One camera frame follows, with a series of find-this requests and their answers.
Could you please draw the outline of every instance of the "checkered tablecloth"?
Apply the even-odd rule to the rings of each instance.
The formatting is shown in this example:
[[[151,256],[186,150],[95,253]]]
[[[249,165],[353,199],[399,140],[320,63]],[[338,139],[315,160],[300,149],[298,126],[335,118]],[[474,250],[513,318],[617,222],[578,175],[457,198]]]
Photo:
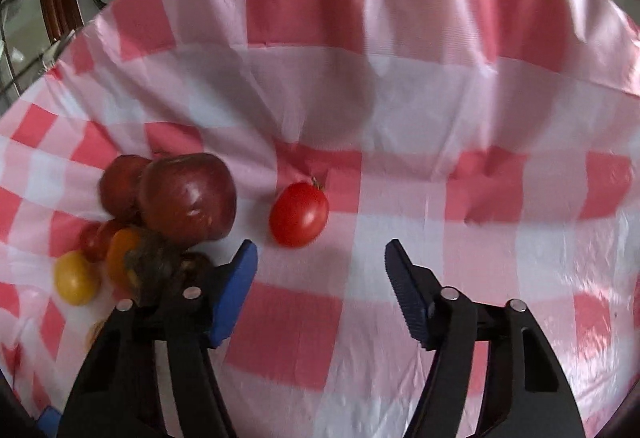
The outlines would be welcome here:
[[[63,408],[114,294],[65,305],[51,266],[106,219],[102,170],[204,150],[238,186],[220,261],[260,252],[212,353],[241,438],[401,435],[432,357],[386,279],[394,237],[471,299],[527,302],[592,436],[640,366],[638,94],[609,0],[117,0],[0,119],[2,370],[32,414]],[[311,175],[326,230],[278,248],[270,205]]]

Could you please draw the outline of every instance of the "tomato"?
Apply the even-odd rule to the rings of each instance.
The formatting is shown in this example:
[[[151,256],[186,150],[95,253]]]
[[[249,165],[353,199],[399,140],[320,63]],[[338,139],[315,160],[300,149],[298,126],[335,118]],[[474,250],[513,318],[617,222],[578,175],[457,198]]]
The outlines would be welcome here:
[[[298,248],[318,237],[328,217],[329,201],[317,185],[293,183],[273,204],[269,228],[282,246]]]
[[[151,160],[137,154],[118,156],[104,170],[98,182],[100,203],[116,219],[135,223],[140,218],[138,183]]]
[[[82,252],[74,250],[67,252],[55,262],[53,283],[63,300],[73,306],[82,306],[98,293],[100,274]]]
[[[78,246],[89,262],[97,262],[104,259],[104,257],[100,257],[98,249],[98,230],[100,230],[100,226],[100,223],[89,223],[80,232]]]
[[[123,228],[116,232],[107,252],[107,275],[109,279],[124,290],[131,290],[129,274],[124,258],[129,250],[135,249],[142,241],[142,235],[136,228]]]
[[[111,240],[117,231],[127,228],[127,224],[118,219],[110,219],[100,225],[96,234],[96,246],[98,261],[107,259],[107,252],[111,246]]]

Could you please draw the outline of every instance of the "dark red tomato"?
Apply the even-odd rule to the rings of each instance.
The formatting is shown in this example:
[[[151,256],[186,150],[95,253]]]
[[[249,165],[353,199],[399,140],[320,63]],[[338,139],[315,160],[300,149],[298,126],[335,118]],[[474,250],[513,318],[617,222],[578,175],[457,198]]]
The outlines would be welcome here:
[[[140,220],[138,208],[138,185],[140,176],[151,163],[137,154],[118,156],[105,169],[98,182],[100,203],[104,210],[125,223]]]
[[[98,230],[100,223],[89,223],[82,232],[80,232],[80,238],[78,246],[89,262],[100,261],[100,253],[98,251]]]
[[[104,261],[107,258],[107,251],[111,246],[111,240],[117,231],[127,228],[127,224],[123,223],[119,219],[110,219],[105,221],[98,228],[96,233],[96,248],[97,248],[97,261]]]
[[[310,183],[289,185],[271,208],[269,228],[282,246],[298,248],[311,243],[326,225],[329,201]]]

